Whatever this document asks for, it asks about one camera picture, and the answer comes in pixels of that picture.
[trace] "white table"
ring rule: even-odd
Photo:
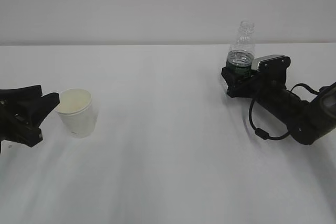
[[[99,109],[88,138],[68,136],[53,112],[34,148],[2,142],[0,223],[335,223],[336,131],[312,146],[254,136],[249,100],[225,97],[219,82],[227,49],[0,47],[0,88],[82,87]],[[257,52],[292,58],[288,87],[336,81],[336,44]],[[258,105],[254,120],[285,131]]]

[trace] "white wall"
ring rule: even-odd
[[[259,42],[336,41],[336,0],[0,0],[0,43],[223,43],[242,19]]]

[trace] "black cable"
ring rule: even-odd
[[[307,84],[304,84],[304,83],[298,83],[298,84],[294,85],[294,87],[290,90],[290,93],[293,93],[292,91],[296,87],[303,87],[303,88],[307,89],[308,92],[310,92],[312,94],[315,94],[315,95],[319,95],[320,94],[319,91],[316,91],[316,90],[312,89],[311,87],[309,87]]]
[[[308,90],[308,92],[310,92],[310,93],[312,93],[312,94],[315,94],[315,95],[318,95],[318,94],[320,93],[320,92],[318,92],[318,91],[312,89],[311,87],[309,87],[307,84],[304,84],[304,83],[298,83],[298,84],[294,85],[294,87],[289,91],[289,94],[288,94],[288,100],[289,100],[289,96],[290,96],[290,94],[296,95],[296,94],[294,94],[294,93],[292,92],[293,89],[296,88],[296,87],[303,87],[303,88],[305,88],[306,90]],[[277,136],[277,137],[270,136],[270,135],[268,134],[268,132],[264,131],[264,130],[261,129],[261,128],[257,128],[257,127],[255,127],[255,125],[254,125],[254,123],[253,123],[253,121],[252,121],[252,109],[253,109],[253,106],[254,106],[256,100],[258,99],[258,97],[259,97],[259,95],[260,95],[260,93],[261,93],[261,91],[262,91],[263,88],[264,88],[264,87],[261,87],[261,88],[257,91],[257,93],[255,94],[255,96],[253,97],[253,99],[252,99],[252,101],[251,101],[250,108],[249,108],[249,110],[248,110],[248,120],[250,121],[250,125],[251,125],[252,129],[254,130],[255,134],[256,134],[257,136],[261,137],[262,139],[264,139],[264,140],[267,140],[267,139],[270,139],[270,140],[282,140],[282,139],[284,139],[284,138],[286,138],[287,136],[290,135],[290,131],[287,131],[287,132],[286,132],[284,135],[282,135],[282,136]]]
[[[261,88],[257,91],[256,95],[253,97],[253,99],[252,99],[252,101],[251,101],[250,108],[249,108],[249,110],[248,110],[248,120],[250,121],[250,125],[251,125],[252,129],[254,130],[254,133],[255,133],[257,136],[261,137],[262,139],[264,139],[264,140],[270,139],[270,140],[275,140],[275,141],[277,141],[277,140],[282,140],[282,139],[284,139],[284,138],[286,138],[287,136],[290,135],[290,132],[289,132],[289,131],[287,131],[287,132],[286,132],[284,135],[282,135],[282,136],[277,136],[277,137],[275,137],[275,136],[270,136],[270,135],[268,134],[268,132],[264,131],[264,130],[261,129],[261,128],[257,128],[257,127],[255,127],[255,125],[254,125],[254,123],[253,123],[253,121],[252,121],[252,109],[253,109],[254,103],[255,103],[256,100],[258,99],[258,97],[259,97],[259,95],[260,95],[262,89],[263,89],[263,87],[261,87]]]

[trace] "water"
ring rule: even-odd
[[[254,56],[245,51],[230,51],[227,55],[226,67],[234,73],[248,78]]]

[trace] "robotic arm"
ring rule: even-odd
[[[58,104],[58,93],[42,97],[40,85],[0,90],[0,143],[7,140],[33,147],[41,142],[39,126]]]
[[[311,145],[336,127],[336,82],[319,91],[303,83],[295,85],[294,88],[301,86],[317,95],[311,102],[303,101],[285,86],[290,63],[290,58],[284,55],[265,56],[253,61],[252,73],[247,79],[226,68],[222,69],[222,76],[228,84],[229,97],[252,98],[249,121],[256,135],[264,140],[282,140],[291,135],[297,142]],[[255,127],[252,121],[255,102],[282,121],[288,132],[273,137]]]

